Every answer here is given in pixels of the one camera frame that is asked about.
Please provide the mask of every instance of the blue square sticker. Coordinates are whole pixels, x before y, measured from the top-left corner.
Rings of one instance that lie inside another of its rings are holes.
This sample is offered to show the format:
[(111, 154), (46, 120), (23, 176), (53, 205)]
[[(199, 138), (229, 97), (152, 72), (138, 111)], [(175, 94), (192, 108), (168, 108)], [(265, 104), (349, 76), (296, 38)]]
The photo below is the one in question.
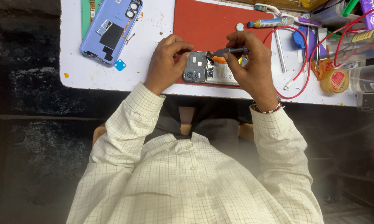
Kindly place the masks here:
[(126, 64), (121, 59), (118, 59), (115, 62), (114, 66), (115, 66), (116, 69), (118, 69), (118, 71), (122, 71), (126, 67)]

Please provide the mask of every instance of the sim card tray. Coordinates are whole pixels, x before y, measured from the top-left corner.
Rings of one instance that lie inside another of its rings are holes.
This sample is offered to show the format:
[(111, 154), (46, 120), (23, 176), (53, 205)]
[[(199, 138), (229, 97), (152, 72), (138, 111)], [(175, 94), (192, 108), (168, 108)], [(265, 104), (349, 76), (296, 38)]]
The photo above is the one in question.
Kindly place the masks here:
[(109, 21), (108, 19), (96, 30), (96, 33), (100, 34), (100, 36), (103, 36), (105, 32), (111, 27), (113, 23)]

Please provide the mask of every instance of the phone back cover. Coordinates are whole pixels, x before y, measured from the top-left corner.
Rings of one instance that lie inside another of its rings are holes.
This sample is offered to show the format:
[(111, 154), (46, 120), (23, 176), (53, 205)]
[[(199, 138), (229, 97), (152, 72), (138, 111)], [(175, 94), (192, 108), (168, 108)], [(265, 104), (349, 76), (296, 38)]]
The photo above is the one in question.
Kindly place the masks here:
[(80, 51), (113, 66), (141, 7), (140, 0), (104, 0), (87, 31)]

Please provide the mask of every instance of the shirt sleeve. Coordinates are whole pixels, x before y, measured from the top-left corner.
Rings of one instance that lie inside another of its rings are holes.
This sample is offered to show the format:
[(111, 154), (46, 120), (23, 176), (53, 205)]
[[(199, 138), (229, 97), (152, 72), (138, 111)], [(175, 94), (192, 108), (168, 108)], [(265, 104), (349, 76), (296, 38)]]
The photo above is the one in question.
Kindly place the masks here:
[(105, 122), (79, 181), (67, 223), (106, 223), (140, 161), (145, 137), (153, 132), (165, 96), (157, 96), (139, 82)]
[(250, 109), (261, 164), (258, 180), (296, 223), (323, 223), (311, 191), (306, 141), (284, 109), (270, 114)]

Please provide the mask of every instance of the bracelet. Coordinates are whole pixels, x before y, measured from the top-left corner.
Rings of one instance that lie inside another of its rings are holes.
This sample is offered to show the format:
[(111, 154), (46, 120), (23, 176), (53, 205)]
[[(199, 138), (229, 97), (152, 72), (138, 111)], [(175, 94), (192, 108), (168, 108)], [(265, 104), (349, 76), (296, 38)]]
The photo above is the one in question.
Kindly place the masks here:
[(284, 107), (281, 105), (281, 98), (278, 97), (278, 105), (277, 105), (277, 107), (276, 107), (275, 109), (273, 109), (273, 110), (270, 110), (270, 111), (262, 111), (261, 109), (259, 109), (259, 107), (257, 106), (257, 104), (254, 104), (254, 105), (252, 106), (252, 108), (253, 108), (255, 111), (259, 112), (259, 113), (271, 114), (271, 113), (274, 113), (274, 112), (276, 112), (276, 111), (278, 111), (279, 109), (284, 108)]

